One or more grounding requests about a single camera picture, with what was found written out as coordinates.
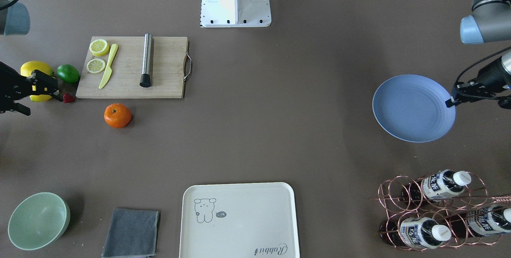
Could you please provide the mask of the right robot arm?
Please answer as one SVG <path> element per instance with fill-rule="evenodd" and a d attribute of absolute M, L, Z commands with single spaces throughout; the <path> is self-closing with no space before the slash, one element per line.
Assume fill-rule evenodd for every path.
<path fill-rule="evenodd" d="M 19 0 L 1 0 L 1 34 L 26 35 L 30 30 L 30 16 L 27 7 Z M 5 63 L 0 63 L 0 111 L 18 112 L 31 115 L 31 109 L 18 103 L 31 95 L 49 95 L 62 102 L 57 78 L 41 70 L 31 71 L 23 76 Z"/>

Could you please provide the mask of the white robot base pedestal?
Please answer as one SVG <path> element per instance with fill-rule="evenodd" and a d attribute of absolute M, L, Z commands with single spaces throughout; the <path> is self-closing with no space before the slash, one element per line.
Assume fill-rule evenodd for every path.
<path fill-rule="evenodd" d="M 259 28 L 271 23 L 270 0 L 201 0 L 203 28 Z"/>

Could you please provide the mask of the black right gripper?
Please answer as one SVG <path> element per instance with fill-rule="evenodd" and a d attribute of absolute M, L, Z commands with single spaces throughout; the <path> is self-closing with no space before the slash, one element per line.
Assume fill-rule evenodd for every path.
<path fill-rule="evenodd" d="M 63 102 L 58 81 L 54 77 L 39 70 L 34 70 L 29 77 L 24 77 L 2 62 L 0 72 L 0 110 L 2 112 L 19 112 L 30 116 L 31 109 L 16 102 L 30 95 L 46 94 Z"/>

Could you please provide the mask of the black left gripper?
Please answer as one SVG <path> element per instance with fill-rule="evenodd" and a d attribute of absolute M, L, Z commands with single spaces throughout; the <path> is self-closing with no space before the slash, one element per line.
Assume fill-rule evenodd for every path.
<path fill-rule="evenodd" d="M 467 70 L 469 67 L 456 79 L 455 99 L 451 97 L 446 100 L 447 108 L 485 99 L 496 100 L 499 107 L 503 109 L 511 108 L 509 95 L 497 96 L 498 93 L 510 89 L 510 63 L 490 63 L 479 70 L 476 78 L 463 83 L 459 79 Z"/>

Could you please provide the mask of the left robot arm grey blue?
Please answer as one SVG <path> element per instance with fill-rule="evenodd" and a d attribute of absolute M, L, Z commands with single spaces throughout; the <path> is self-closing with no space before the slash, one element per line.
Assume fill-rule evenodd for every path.
<path fill-rule="evenodd" d="M 460 39 L 463 44 L 475 45 L 508 41 L 511 38 L 510 0 L 473 0 L 471 15 L 460 22 Z M 503 109 L 510 109 L 510 96 L 499 94 L 510 89 L 510 48 L 493 54 L 496 59 L 482 67 L 477 76 L 467 83 L 457 78 L 451 97 L 445 102 L 448 108 L 480 100 L 496 100 Z"/>

